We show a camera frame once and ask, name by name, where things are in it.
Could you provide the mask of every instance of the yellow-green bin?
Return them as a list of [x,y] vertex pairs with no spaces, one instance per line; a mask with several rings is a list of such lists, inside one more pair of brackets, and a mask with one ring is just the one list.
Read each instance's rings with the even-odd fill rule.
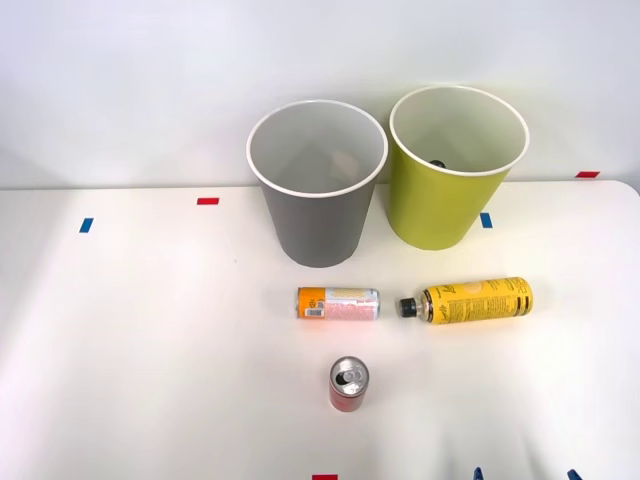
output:
[[424,250],[457,244],[529,146],[522,116],[504,100],[465,86],[432,86],[391,112],[389,221]]

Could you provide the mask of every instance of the can lid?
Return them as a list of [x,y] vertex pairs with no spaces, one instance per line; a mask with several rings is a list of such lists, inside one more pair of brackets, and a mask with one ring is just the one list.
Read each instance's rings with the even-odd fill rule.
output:
[[400,315],[404,318],[418,316],[418,306],[415,298],[403,298],[400,300]]
[[369,386],[369,370],[356,357],[342,357],[331,367],[331,386],[345,397],[357,397]]

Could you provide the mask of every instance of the orange and white can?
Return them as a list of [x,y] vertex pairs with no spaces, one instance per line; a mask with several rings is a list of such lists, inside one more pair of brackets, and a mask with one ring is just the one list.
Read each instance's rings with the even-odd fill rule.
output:
[[380,292],[374,288],[301,287],[296,314],[314,320],[377,320]]

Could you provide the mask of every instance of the white wall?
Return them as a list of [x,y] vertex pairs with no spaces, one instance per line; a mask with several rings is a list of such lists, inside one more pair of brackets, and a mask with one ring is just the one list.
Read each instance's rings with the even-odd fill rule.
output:
[[416,86],[485,88],[527,119],[512,179],[640,187],[637,0],[4,0],[0,187],[255,183],[255,121]]

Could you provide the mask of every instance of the black nozzle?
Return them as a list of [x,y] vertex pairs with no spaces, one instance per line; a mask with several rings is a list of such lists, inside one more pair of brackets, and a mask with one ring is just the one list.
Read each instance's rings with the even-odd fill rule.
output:
[[403,298],[400,300],[400,315],[404,318],[418,316],[415,298]]

